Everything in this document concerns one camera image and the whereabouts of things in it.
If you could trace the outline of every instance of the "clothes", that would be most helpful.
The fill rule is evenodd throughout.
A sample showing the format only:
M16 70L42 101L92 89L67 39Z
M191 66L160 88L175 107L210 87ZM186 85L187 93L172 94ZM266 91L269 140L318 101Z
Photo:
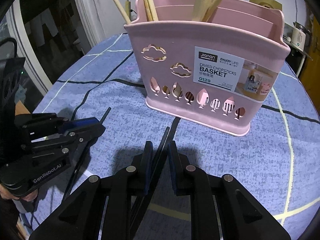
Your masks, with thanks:
M43 35L43 30L42 30L42 25L45 24L52 37L58 34L58 29L54 23L52 14L47 8L44 10L42 13L34 17L30 21L30 30L32 32L33 38L36 41L37 48L44 45L44 35Z

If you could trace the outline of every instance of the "pink chopstick basket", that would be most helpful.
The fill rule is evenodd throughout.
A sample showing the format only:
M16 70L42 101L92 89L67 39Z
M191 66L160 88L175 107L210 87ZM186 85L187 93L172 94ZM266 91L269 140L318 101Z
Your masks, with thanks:
M124 28L155 110L243 136L290 52L281 11L223 0L209 22L193 22L195 0L154 0L148 22L143 0Z

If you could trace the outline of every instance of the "hand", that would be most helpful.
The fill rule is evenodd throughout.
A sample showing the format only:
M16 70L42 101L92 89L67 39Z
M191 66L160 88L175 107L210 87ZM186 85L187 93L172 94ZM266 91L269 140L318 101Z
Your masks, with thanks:
M12 195L5 187L3 187L1 184L0 184L0 195L3 199L15 199L15 200L18 200L20 198ZM23 197L22 199L25 200L25 201L32 201L34 200L38 195L38 190L35 190L33 192L31 192L29 195Z
M33 201L38 195L38 190L36 189L35 191L31 192L29 195L23 197L22 199L25 201Z

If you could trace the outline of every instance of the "glass door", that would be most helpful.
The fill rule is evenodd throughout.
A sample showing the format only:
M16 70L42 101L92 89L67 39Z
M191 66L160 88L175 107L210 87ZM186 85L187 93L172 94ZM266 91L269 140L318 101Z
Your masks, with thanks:
M6 17L0 22L0 41L10 37L9 28ZM0 60L13 57L14 47L11 42L8 42L0 47ZM43 95L40 93L34 82L29 77L25 68L21 72L21 81L19 89L15 96L15 102L21 101L24 106L33 112L42 100Z
M20 9L31 47L53 84L91 49L75 0L20 0Z

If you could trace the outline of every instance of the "cloud-shaped cutout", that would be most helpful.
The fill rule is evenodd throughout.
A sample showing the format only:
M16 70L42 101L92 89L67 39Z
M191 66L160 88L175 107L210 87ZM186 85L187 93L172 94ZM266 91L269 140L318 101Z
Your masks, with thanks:
M173 66L171 66L172 71L171 73L176 75L176 76L179 76L179 77L189 77L191 76L191 70L188 69L187 66L185 66L183 63L176 63L174 64Z
M144 55L143 58L154 62L164 61L167 58L167 56L164 56L167 52L154 44L150 44L148 47L143 48L141 53L148 54L148 56Z

